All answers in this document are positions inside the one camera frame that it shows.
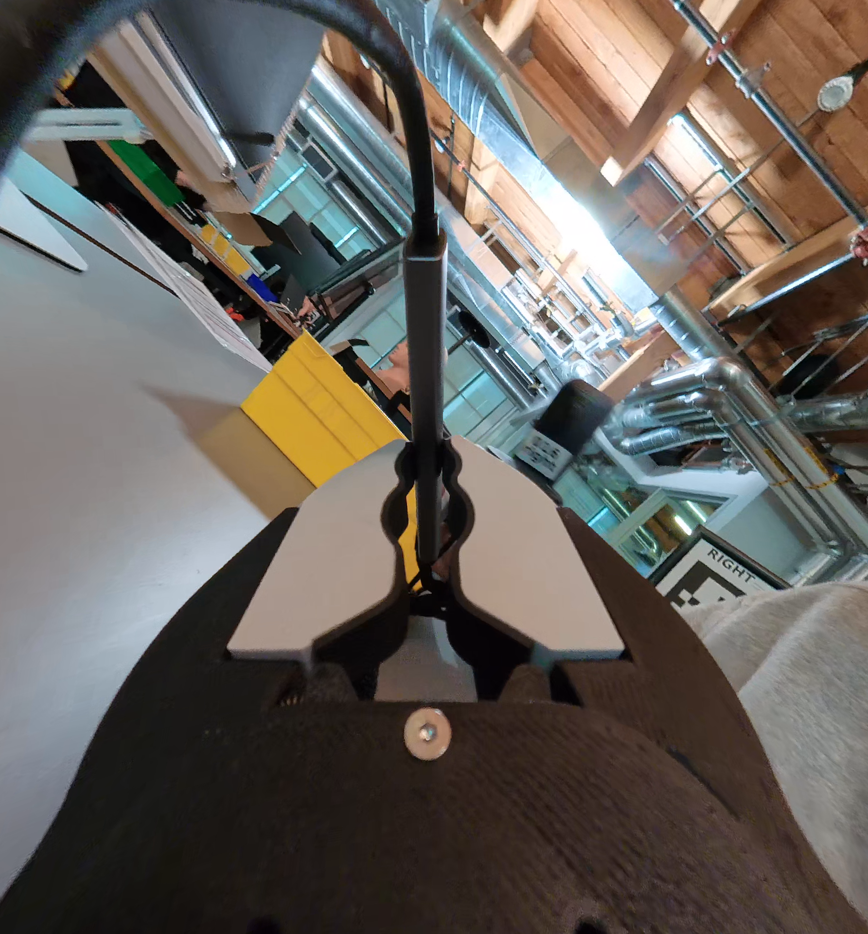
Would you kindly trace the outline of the framed black-white marker sign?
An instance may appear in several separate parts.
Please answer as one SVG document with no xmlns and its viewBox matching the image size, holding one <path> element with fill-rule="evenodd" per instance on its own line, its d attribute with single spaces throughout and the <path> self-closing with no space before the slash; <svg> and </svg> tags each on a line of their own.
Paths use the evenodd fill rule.
<svg viewBox="0 0 868 934">
<path fill-rule="evenodd" d="M 715 605 L 790 584 L 704 527 L 672 553 L 649 577 L 676 610 Z"/>
</svg>

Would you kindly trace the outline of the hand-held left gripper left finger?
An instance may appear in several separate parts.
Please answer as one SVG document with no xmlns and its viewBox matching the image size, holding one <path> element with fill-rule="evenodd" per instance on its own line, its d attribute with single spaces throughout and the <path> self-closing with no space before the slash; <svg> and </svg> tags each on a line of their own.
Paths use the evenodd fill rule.
<svg viewBox="0 0 868 934">
<path fill-rule="evenodd" d="M 407 611 L 407 489 L 397 471 L 406 449 L 389 442 L 303 501 L 230 637 L 231 658 L 311 668 L 350 633 L 369 639 L 370 666 L 393 652 L 367 627 L 394 611 L 400 628 Z"/>
</svg>

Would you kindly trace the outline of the grey desk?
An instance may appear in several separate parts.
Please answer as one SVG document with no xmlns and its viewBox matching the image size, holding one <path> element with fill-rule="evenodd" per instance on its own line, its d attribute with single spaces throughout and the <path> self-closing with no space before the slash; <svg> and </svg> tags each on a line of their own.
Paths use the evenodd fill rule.
<svg viewBox="0 0 868 934">
<path fill-rule="evenodd" d="M 150 642 L 313 489 L 241 411 L 264 373 L 99 207 L 9 176 L 89 268 L 0 234 L 0 896 Z"/>
</svg>

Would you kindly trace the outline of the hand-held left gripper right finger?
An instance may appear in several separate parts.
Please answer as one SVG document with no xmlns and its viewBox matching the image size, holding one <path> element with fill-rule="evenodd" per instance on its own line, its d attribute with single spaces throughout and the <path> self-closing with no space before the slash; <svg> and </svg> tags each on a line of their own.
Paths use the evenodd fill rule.
<svg viewBox="0 0 868 934">
<path fill-rule="evenodd" d="M 452 488 L 470 514 L 451 571 L 457 601 L 541 668 L 621 656 L 625 644 L 552 499 L 463 437 L 450 452 Z"/>
</svg>

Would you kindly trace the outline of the green storage bin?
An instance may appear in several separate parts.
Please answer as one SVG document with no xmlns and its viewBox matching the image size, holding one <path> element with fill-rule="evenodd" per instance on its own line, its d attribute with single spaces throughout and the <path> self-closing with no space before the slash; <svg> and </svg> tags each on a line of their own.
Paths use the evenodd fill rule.
<svg viewBox="0 0 868 934">
<path fill-rule="evenodd" d="M 183 193 L 178 186 L 140 146 L 122 139 L 108 141 L 108 144 L 124 165 L 162 204 L 171 207 L 183 203 Z"/>
</svg>

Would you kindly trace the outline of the metal sprinkler pipe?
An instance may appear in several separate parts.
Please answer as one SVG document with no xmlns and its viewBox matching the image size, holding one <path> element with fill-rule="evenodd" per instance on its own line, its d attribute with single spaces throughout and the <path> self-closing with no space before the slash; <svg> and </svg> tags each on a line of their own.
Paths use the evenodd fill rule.
<svg viewBox="0 0 868 934">
<path fill-rule="evenodd" d="M 823 188 L 832 196 L 855 222 L 855 233 L 852 243 L 860 242 L 863 236 L 868 237 L 868 210 L 849 192 L 848 188 L 837 178 L 828 163 L 810 144 L 802 134 L 801 129 L 793 123 L 778 102 L 763 88 L 763 75 L 767 68 L 747 70 L 731 49 L 731 40 L 726 33 L 721 34 L 713 27 L 706 15 L 691 2 L 673 1 L 673 9 L 684 19 L 685 23 L 694 30 L 698 39 L 707 47 L 707 58 L 711 64 L 720 64 L 733 78 L 735 87 L 742 96 L 751 101 L 764 115 L 769 123 L 778 131 L 781 139 L 810 169 Z"/>
</svg>

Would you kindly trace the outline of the yellow storage bin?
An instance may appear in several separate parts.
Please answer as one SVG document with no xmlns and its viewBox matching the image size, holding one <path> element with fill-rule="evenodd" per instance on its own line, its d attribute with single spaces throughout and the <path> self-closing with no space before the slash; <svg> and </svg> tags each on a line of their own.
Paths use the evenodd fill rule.
<svg viewBox="0 0 868 934">
<path fill-rule="evenodd" d="M 300 335 L 241 403 L 315 487 L 407 438 L 311 335 Z"/>
</svg>

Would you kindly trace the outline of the laminated instruction sheet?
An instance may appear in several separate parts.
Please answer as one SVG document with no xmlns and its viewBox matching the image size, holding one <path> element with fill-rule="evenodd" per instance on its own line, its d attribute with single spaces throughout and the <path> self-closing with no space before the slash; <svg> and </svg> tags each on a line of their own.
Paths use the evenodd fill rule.
<svg viewBox="0 0 868 934">
<path fill-rule="evenodd" d="M 173 291 L 220 345 L 252 363 L 261 372 L 271 371 L 272 364 L 253 346 L 252 342 L 241 332 L 238 324 L 230 319 L 226 310 L 218 304 L 200 280 L 179 264 L 174 263 L 164 251 L 160 250 L 123 216 L 106 207 L 102 207 L 101 210 L 159 274 L 162 283 Z"/>
</svg>

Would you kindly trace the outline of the black screen in wooden frame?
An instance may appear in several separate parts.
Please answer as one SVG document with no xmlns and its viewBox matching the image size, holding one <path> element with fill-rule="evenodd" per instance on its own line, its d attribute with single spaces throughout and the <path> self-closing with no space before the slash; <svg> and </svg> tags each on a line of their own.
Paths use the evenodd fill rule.
<svg viewBox="0 0 868 934">
<path fill-rule="evenodd" d="M 153 2 L 88 60 L 214 212 L 249 214 L 283 150 L 323 27 L 254 2 Z"/>
</svg>

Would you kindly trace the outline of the silver ventilation ducts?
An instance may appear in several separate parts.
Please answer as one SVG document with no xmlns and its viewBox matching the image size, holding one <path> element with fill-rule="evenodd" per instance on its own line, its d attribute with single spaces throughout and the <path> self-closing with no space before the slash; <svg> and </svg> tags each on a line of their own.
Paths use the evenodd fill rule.
<svg viewBox="0 0 868 934">
<path fill-rule="evenodd" d="M 413 61 L 372 2 L 280 2 L 280 6 L 341 35 L 389 80 L 407 137 L 417 231 L 433 225 L 436 185 L 424 94 Z M 655 321 L 690 358 L 633 390 L 634 403 L 677 403 L 678 414 L 709 414 L 775 491 L 813 542 L 816 557 L 797 583 L 868 578 L 868 512 L 825 470 L 813 447 L 704 316 L 676 289 L 651 305 Z"/>
</svg>

